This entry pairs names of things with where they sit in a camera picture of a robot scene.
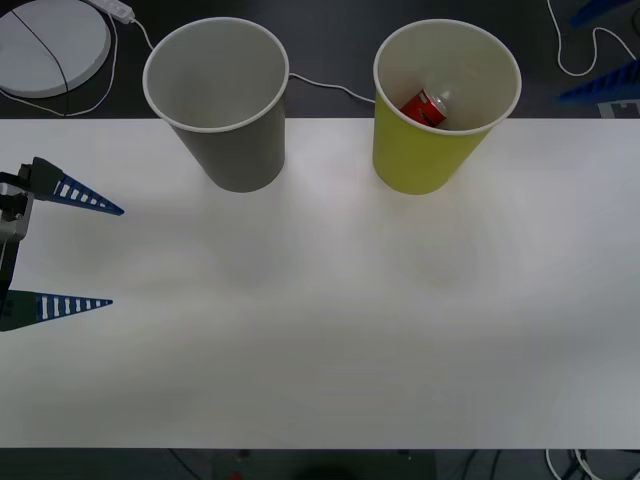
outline white cable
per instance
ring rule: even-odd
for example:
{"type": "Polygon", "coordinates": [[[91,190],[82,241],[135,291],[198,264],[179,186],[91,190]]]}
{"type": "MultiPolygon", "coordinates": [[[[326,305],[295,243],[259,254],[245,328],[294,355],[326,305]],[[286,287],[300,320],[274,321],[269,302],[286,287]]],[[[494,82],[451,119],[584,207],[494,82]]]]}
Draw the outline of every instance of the white cable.
{"type": "Polygon", "coordinates": [[[627,51],[627,53],[631,56],[631,58],[636,60],[636,56],[629,49],[629,47],[627,47],[627,44],[624,43],[622,41],[622,39],[618,35],[613,33],[611,30],[607,30],[606,28],[596,27],[591,31],[591,36],[593,37],[593,62],[591,62],[591,66],[587,70],[582,72],[582,73],[570,72],[569,70],[564,68],[564,66],[562,65],[562,34],[560,33],[560,27],[558,26],[558,21],[556,20],[556,16],[554,15],[553,9],[551,8],[551,0],[547,0],[547,7],[549,7],[549,13],[551,14],[551,20],[553,20],[553,25],[556,27],[556,33],[558,34],[558,59],[557,59],[558,66],[567,75],[571,75],[572,77],[582,77],[582,76],[588,74],[589,72],[591,72],[591,70],[593,70],[593,67],[596,66],[596,62],[598,61],[598,42],[596,40],[596,32],[598,32],[598,31],[608,33],[613,38],[618,40],[620,42],[620,44],[624,47],[624,49],[627,51]]]}
{"type": "Polygon", "coordinates": [[[153,48],[154,48],[153,44],[151,43],[151,40],[149,40],[149,35],[147,35],[147,30],[144,28],[144,26],[139,21],[137,21],[135,18],[132,18],[131,22],[135,23],[136,25],[138,25],[140,27],[140,30],[142,30],[142,33],[144,34],[144,38],[147,41],[147,45],[149,45],[149,48],[151,50],[153,50],[153,48]]]}
{"type": "Polygon", "coordinates": [[[293,78],[297,78],[298,80],[302,80],[303,82],[307,82],[310,85],[315,85],[316,87],[337,88],[338,90],[342,90],[343,92],[346,92],[349,95],[351,95],[352,97],[358,98],[358,99],[362,100],[363,102],[376,103],[375,100],[371,100],[370,98],[366,98],[366,97],[363,97],[361,95],[358,95],[357,93],[352,92],[351,90],[349,90],[346,87],[343,87],[342,85],[332,85],[330,83],[314,82],[313,80],[309,80],[308,78],[305,78],[302,75],[298,75],[297,73],[289,73],[289,76],[293,77],[293,78]]]}
{"type": "Polygon", "coordinates": [[[580,464],[582,470],[584,470],[584,473],[586,473],[591,480],[602,480],[591,471],[591,468],[589,468],[589,464],[582,459],[580,450],[574,450],[573,452],[576,454],[576,460],[578,461],[578,464],[580,464]]]}
{"type": "Polygon", "coordinates": [[[109,80],[109,87],[107,88],[106,93],[103,95],[100,101],[96,103],[93,107],[89,108],[88,110],[83,110],[82,112],[71,113],[67,115],[67,117],[77,117],[78,115],[84,115],[85,113],[93,112],[96,108],[100,106],[102,102],[104,102],[104,99],[107,98],[107,96],[109,95],[109,92],[111,92],[113,79],[116,76],[116,59],[118,57],[118,31],[116,30],[116,24],[113,23],[113,17],[111,15],[107,15],[107,16],[109,17],[109,20],[111,20],[111,26],[113,27],[113,36],[116,39],[116,41],[113,44],[113,63],[111,64],[111,79],[109,80]]]}
{"type": "Polygon", "coordinates": [[[549,471],[551,475],[555,477],[556,480],[562,480],[562,477],[556,472],[556,469],[553,468],[553,464],[551,463],[551,455],[549,453],[549,449],[544,451],[544,458],[547,460],[547,467],[549,467],[549,471]]]}
{"type": "Polygon", "coordinates": [[[13,95],[9,95],[3,90],[0,90],[0,93],[5,97],[7,97],[9,100],[13,100],[14,102],[18,102],[18,103],[23,103],[25,105],[29,105],[30,107],[44,110],[45,112],[53,113],[58,117],[77,117],[78,115],[84,115],[85,113],[93,112],[96,108],[100,106],[100,104],[104,101],[104,99],[107,98],[107,96],[109,95],[109,92],[111,92],[111,86],[113,85],[113,78],[115,77],[115,74],[116,74],[116,59],[118,57],[118,31],[116,30],[116,24],[113,22],[113,18],[111,17],[111,15],[107,15],[107,16],[109,17],[109,20],[111,20],[111,26],[113,27],[113,35],[115,37],[115,42],[113,46],[113,64],[111,65],[111,79],[109,80],[109,87],[107,88],[107,92],[103,95],[100,101],[98,101],[98,103],[96,103],[93,107],[87,110],[83,110],[81,112],[75,112],[75,113],[70,113],[68,115],[65,115],[64,113],[56,112],[55,110],[51,110],[50,108],[42,107],[40,105],[36,105],[35,103],[27,102],[26,100],[22,100],[21,98],[17,98],[17,97],[14,97],[13,95]]]}

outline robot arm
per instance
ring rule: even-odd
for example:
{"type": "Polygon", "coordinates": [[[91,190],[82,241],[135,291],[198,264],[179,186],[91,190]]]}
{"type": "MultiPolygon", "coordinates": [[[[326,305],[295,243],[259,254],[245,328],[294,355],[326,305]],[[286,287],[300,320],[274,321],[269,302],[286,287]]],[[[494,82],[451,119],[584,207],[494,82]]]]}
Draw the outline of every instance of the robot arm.
{"type": "Polygon", "coordinates": [[[26,236],[34,200],[122,215],[103,196],[35,157],[18,175],[0,172],[0,331],[14,330],[111,305],[106,299],[10,290],[20,241],[26,236]]]}

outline soda can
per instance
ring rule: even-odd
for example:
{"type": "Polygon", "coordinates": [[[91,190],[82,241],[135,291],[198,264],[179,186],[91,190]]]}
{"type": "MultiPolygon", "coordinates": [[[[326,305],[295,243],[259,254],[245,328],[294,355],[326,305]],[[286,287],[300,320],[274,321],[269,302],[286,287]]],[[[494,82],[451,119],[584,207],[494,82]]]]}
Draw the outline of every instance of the soda can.
{"type": "Polygon", "coordinates": [[[420,90],[404,107],[400,109],[411,120],[437,127],[447,118],[447,107],[437,95],[429,95],[424,89],[420,90]]]}

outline white cup rim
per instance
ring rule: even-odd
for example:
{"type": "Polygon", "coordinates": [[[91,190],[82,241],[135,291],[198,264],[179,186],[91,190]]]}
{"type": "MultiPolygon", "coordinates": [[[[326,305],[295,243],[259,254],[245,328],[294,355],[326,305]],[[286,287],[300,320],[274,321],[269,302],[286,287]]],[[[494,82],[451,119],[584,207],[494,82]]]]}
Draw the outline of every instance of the white cup rim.
{"type": "Polygon", "coordinates": [[[174,30],[169,35],[164,37],[160,41],[160,43],[158,43],[158,45],[156,45],[156,47],[153,49],[153,51],[151,52],[151,55],[149,55],[149,58],[147,58],[147,62],[144,65],[144,71],[142,73],[142,89],[144,91],[144,96],[147,99],[147,103],[149,104],[151,109],[156,113],[156,115],[158,115],[164,121],[166,121],[167,123],[169,123],[170,125],[172,125],[172,126],[174,126],[176,128],[179,128],[181,130],[186,130],[188,132],[196,132],[196,133],[228,132],[230,130],[236,130],[238,128],[244,127],[245,125],[249,125],[250,123],[255,122],[256,120],[258,120],[262,116],[266,115],[274,107],[274,105],[276,103],[278,103],[278,101],[280,100],[280,98],[282,98],[282,95],[284,94],[284,91],[287,88],[287,82],[288,81],[289,81],[289,57],[287,56],[287,52],[284,49],[284,46],[282,45],[280,40],[278,40],[278,37],[276,37],[273,33],[271,33],[269,30],[264,28],[262,25],[258,25],[257,23],[251,22],[249,20],[244,20],[242,18],[235,18],[235,17],[204,18],[202,20],[196,20],[195,22],[187,23],[186,25],[183,25],[182,27],[174,30]],[[160,109],[156,106],[155,102],[151,98],[151,95],[149,93],[149,89],[147,87],[147,79],[148,79],[148,75],[149,75],[149,66],[151,65],[151,62],[153,61],[153,58],[155,57],[156,53],[160,50],[160,48],[164,44],[169,42],[174,36],[179,35],[182,31],[187,30],[187,29],[193,27],[194,25],[198,25],[198,24],[201,24],[201,23],[216,23],[216,22],[241,23],[241,24],[244,24],[244,25],[250,25],[250,26],[252,26],[254,28],[257,28],[258,30],[264,32],[269,38],[271,38],[271,40],[273,40],[273,42],[278,46],[278,48],[280,49],[280,52],[282,53],[282,58],[284,59],[284,79],[282,80],[282,85],[280,86],[280,90],[278,90],[278,93],[275,95],[273,100],[271,100],[271,102],[269,102],[269,104],[266,107],[264,107],[262,110],[260,110],[258,113],[256,113],[252,117],[249,117],[249,118],[247,118],[247,119],[245,119],[245,120],[243,120],[241,122],[238,122],[238,123],[234,123],[234,124],[231,124],[231,125],[225,125],[224,127],[193,127],[191,125],[186,125],[184,123],[180,123],[180,122],[177,122],[177,121],[173,120],[172,118],[170,118],[167,115],[165,115],[164,113],[162,113],[162,111],[160,111],[160,109]]]}
{"type": "Polygon", "coordinates": [[[438,135],[453,136],[453,137],[473,135],[475,133],[482,133],[495,127],[498,123],[502,122],[505,118],[511,115],[511,112],[513,112],[514,108],[516,108],[516,105],[518,104],[518,100],[520,99],[520,93],[522,91],[522,75],[520,74],[520,67],[518,67],[518,62],[516,62],[515,57],[513,56],[511,51],[505,46],[504,43],[502,43],[495,35],[492,35],[491,33],[487,32],[486,30],[480,27],[476,27],[475,25],[472,25],[467,22],[461,22],[459,20],[449,20],[445,18],[434,18],[429,20],[420,20],[417,22],[413,22],[408,25],[405,25],[402,28],[399,28],[398,30],[393,32],[391,35],[389,35],[385,39],[385,41],[382,42],[382,45],[380,45],[380,48],[378,49],[378,53],[376,54],[376,59],[373,62],[373,80],[376,84],[376,90],[378,95],[380,95],[380,97],[382,98],[384,103],[387,105],[387,107],[389,107],[391,111],[395,113],[396,116],[399,117],[402,121],[410,125],[413,125],[414,127],[417,127],[421,130],[424,130],[425,132],[435,133],[438,135]],[[473,30],[476,30],[482,33],[483,35],[487,36],[490,40],[492,40],[499,48],[501,48],[507,54],[509,61],[514,67],[514,71],[516,72],[517,86],[516,86],[516,94],[513,97],[513,102],[511,103],[509,108],[499,118],[497,118],[491,123],[488,123],[487,125],[483,125],[482,127],[478,127],[478,128],[472,128],[470,130],[444,130],[439,128],[428,127],[427,125],[423,125],[422,123],[418,123],[415,120],[410,119],[409,117],[404,115],[399,109],[397,109],[395,105],[391,103],[389,98],[387,98],[387,95],[384,93],[384,90],[380,86],[380,79],[378,78],[378,62],[380,60],[380,56],[382,52],[384,51],[386,46],[389,44],[389,42],[393,40],[397,35],[401,34],[402,32],[409,30],[411,28],[415,28],[415,27],[419,27],[419,26],[427,25],[431,23],[444,23],[444,24],[448,23],[448,24],[460,25],[460,26],[464,26],[464,27],[468,27],[473,30]]]}

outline dark floor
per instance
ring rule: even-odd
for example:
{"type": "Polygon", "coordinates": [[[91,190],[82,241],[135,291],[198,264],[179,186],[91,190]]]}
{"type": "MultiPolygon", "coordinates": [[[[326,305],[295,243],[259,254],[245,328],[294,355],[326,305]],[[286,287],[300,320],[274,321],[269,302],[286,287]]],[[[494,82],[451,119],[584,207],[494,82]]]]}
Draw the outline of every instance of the dark floor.
{"type": "MultiPolygon", "coordinates": [[[[27,0],[0,2],[0,15],[27,0]]],[[[159,42],[171,31],[197,19],[240,17],[260,23],[283,43],[291,71],[321,82],[339,83],[372,97],[373,60],[378,47],[393,31],[428,18],[451,18],[473,23],[496,35],[513,52],[520,65],[523,88],[513,117],[599,117],[595,105],[561,104],[556,97],[630,61],[619,43],[598,36],[599,55],[594,71],[582,78],[565,75],[556,65],[557,38],[546,0],[181,0],[162,3],[127,0],[151,41],[159,42]],[[164,5],[170,5],[168,11],[164,5]]],[[[616,32],[640,53],[640,37],[631,17],[640,0],[619,7],[584,27],[573,29],[568,19],[586,0],[552,0],[563,31],[563,61],[573,71],[585,70],[593,58],[591,30],[602,26],[616,32]]],[[[152,118],[142,93],[142,69],[149,56],[136,25],[116,24],[118,60],[113,89],[98,109],[82,118],[152,118]]],[[[111,56],[86,84],[70,93],[70,110],[94,105],[106,91],[111,56]]],[[[64,110],[63,96],[42,105],[64,110]]],[[[341,92],[318,89],[292,80],[286,95],[289,117],[372,117],[373,107],[341,92]]],[[[47,112],[0,97],[0,118],[52,118],[47,112]]]]}
{"type": "MultiPolygon", "coordinates": [[[[350,466],[353,477],[336,480],[462,480],[467,450],[432,452],[289,452],[251,451],[248,457],[230,450],[178,450],[189,473],[168,450],[0,450],[0,479],[11,480],[306,480],[305,467],[350,466]]],[[[466,480],[489,480],[495,450],[478,452],[466,480]]],[[[553,451],[562,475],[569,465],[566,451],[553,451]]],[[[640,468],[640,455],[621,451],[589,451],[593,472],[607,480],[630,478],[640,468]]],[[[325,480],[325,477],[307,477],[325,480]]],[[[552,479],[541,450],[504,451],[495,480],[552,479]]]]}

